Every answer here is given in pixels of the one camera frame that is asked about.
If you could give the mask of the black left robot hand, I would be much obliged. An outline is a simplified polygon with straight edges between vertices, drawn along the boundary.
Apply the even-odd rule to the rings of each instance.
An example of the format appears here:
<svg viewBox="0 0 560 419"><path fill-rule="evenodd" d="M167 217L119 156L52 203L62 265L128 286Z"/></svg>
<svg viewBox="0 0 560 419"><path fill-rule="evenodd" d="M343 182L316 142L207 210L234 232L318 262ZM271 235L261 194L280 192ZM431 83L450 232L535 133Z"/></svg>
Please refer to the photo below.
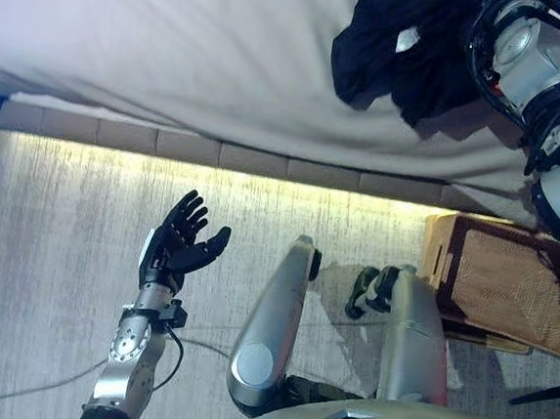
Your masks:
<svg viewBox="0 0 560 419"><path fill-rule="evenodd" d="M156 284L176 295L187 274L204 269L225 251L232 235L227 226L208 240L196 241L197 234L208 225L207 212L197 190L176 203L144 248L138 270L140 289Z"/></svg>

